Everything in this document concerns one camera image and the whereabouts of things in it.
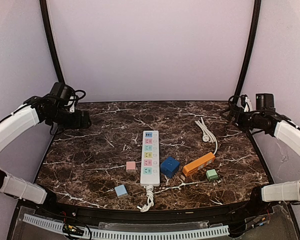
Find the pink plug adapter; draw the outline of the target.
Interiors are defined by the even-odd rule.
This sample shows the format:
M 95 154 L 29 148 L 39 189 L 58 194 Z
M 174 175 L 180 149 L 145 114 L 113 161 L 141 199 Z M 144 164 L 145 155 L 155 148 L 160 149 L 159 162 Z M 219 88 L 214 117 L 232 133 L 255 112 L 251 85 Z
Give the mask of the pink plug adapter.
M 127 161 L 125 166 L 126 166 L 125 170 L 127 173 L 137 172 L 137 164 L 135 161 Z

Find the blue cube socket adapter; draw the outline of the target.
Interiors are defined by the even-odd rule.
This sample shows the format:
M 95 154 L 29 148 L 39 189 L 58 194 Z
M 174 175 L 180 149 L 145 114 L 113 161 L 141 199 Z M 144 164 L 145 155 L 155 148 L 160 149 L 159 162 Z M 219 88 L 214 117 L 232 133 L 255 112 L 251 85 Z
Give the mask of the blue cube socket adapter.
M 168 178 L 173 178 L 174 175 L 179 171 L 180 162 L 169 156 L 160 165 L 160 172 Z

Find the white multicolour power strip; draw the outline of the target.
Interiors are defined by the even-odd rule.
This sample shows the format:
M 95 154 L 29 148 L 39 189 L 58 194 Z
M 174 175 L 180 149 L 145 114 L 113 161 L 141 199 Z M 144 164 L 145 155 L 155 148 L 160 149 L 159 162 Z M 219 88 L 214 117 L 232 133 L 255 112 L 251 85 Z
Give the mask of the white multicolour power strip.
M 142 135 L 140 185 L 160 185 L 160 145 L 157 130 L 145 130 Z

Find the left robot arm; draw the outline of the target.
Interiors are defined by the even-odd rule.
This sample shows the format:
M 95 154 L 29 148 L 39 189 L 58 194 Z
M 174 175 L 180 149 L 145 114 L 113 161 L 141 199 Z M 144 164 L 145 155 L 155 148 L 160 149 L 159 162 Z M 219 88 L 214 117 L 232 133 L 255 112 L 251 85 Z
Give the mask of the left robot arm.
M 10 115 L 0 120 L 0 153 L 25 131 L 45 123 L 63 130 L 88 129 L 91 125 L 88 111 L 76 109 L 85 91 L 56 82 L 45 96 L 32 96 Z M 53 204 L 56 195 L 34 183 L 16 177 L 0 168 L 0 193 L 38 205 Z

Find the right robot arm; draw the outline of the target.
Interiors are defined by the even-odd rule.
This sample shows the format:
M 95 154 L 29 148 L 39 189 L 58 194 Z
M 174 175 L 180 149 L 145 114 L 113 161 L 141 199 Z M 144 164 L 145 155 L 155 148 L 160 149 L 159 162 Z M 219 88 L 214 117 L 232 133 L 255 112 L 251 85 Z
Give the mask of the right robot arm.
M 233 95 L 228 99 L 228 107 L 234 114 L 231 118 L 238 127 L 264 132 L 286 144 L 300 157 L 300 127 L 285 115 L 276 112 L 272 93 L 257 93 L 256 107 L 252 108 L 247 95 Z M 255 187 L 249 204 L 253 208 L 264 203 L 295 202 L 300 204 L 300 180 L 275 183 Z

